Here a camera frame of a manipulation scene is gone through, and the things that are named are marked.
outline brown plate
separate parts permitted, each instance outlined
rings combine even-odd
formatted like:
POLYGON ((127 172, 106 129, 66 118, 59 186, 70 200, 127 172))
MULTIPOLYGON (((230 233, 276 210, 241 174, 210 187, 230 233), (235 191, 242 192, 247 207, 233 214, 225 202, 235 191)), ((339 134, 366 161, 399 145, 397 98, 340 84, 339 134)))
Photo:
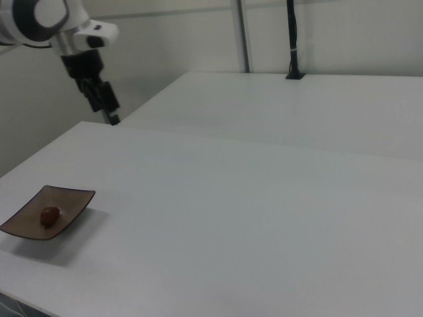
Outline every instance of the brown plate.
POLYGON ((72 190, 45 185, 24 207, 0 226, 13 236, 33 240, 50 240, 65 230, 88 206, 95 195, 93 190, 72 190), (45 207, 59 207, 58 221, 45 229, 40 224, 45 207))

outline food item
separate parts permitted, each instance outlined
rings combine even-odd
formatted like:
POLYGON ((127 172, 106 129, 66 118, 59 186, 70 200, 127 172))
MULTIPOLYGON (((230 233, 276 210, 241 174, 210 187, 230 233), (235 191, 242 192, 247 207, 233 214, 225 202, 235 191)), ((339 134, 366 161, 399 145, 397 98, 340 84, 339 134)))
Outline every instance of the food item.
POLYGON ((40 223, 44 228, 52 227, 59 219, 60 209, 57 207, 46 207, 41 211, 40 223))

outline white wall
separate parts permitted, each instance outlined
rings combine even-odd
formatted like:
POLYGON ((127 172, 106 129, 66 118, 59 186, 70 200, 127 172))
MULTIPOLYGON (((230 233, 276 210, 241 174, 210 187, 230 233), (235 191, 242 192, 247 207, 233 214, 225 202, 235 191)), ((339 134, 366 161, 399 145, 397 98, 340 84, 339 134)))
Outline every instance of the white wall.
MULTIPOLYGON (((286 0, 243 0, 251 68, 286 73, 286 0)), ((244 70, 236 0, 85 0, 121 37, 103 78, 125 118, 187 71, 244 70)), ((295 0, 307 73, 423 74, 423 1, 295 0)), ((0 176, 81 120, 101 122, 50 50, 0 55, 0 176)))
MULTIPOLYGON (((423 1, 295 0, 307 73, 423 75, 423 1)), ((286 73, 286 0, 245 0, 252 68, 286 73)))
MULTIPOLYGON (((93 17, 116 23, 116 45, 102 50, 121 118, 187 71, 240 68, 232 0, 86 0, 93 17)), ((91 112, 51 50, 19 47, 0 55, 0 176, 91 112)))

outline white tabletop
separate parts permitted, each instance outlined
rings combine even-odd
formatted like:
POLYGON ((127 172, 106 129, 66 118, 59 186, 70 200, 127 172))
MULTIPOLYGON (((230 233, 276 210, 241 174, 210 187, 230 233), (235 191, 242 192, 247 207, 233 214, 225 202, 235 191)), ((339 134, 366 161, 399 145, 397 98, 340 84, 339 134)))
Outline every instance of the white tabletop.
POLYGON ((0 179, 96 190, 0 232, 0 291, 63 317, 421 317, 423 162, 81 123, 0 179))
POLYGON ((189 73, 121 125, 423 159, 423 78, 189 73))

